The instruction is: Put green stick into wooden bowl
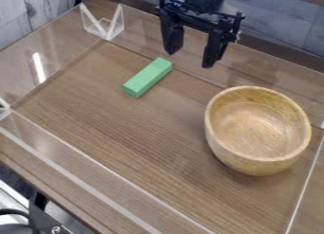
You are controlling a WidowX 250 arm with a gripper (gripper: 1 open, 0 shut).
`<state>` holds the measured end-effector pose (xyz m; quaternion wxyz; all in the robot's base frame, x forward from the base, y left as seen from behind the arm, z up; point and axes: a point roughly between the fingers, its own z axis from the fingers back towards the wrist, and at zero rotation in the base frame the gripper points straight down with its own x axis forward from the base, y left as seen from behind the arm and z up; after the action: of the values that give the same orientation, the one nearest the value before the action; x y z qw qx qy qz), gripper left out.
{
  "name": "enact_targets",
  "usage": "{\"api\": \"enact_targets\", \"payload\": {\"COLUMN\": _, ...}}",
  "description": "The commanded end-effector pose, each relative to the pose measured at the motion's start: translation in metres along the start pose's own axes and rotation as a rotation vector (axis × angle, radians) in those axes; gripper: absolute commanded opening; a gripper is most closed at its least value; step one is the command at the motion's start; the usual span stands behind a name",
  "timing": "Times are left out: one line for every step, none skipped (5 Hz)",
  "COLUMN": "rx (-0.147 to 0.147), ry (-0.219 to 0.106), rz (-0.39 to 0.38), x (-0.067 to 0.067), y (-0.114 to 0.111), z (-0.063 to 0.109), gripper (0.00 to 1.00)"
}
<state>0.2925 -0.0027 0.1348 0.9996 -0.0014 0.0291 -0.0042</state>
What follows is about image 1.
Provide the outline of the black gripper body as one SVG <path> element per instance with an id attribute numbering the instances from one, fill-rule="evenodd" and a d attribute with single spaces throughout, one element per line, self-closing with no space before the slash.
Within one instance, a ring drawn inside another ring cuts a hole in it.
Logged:
<path id="1" fill-rule="evenodd" d="M 160 8 L 185 15 L 200 25 L 206 23 L 225 32 L 225 40 L 236 42 L 240 34 L 240 23 L 245 14 L 225 0 L 160 0 Z"/>

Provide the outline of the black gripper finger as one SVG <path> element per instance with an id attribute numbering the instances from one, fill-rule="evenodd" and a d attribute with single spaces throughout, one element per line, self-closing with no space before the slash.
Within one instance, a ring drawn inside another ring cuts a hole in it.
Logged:
<path id="1" fill-rule="evenodd" d="M 204 49 L 202 67 L 210 68 L 221 59 L 226 49 L 228 39 L 225 33 L 217 29 L 209 32 L 208 42 Z"/>
<path id="2" fill-rule="evenodd" d="M 161 39 L 162 47 L 169 55 L 173 55 L 184 45 L 184 27 L 178 17 L 162 12 L 161 20 Z"/>

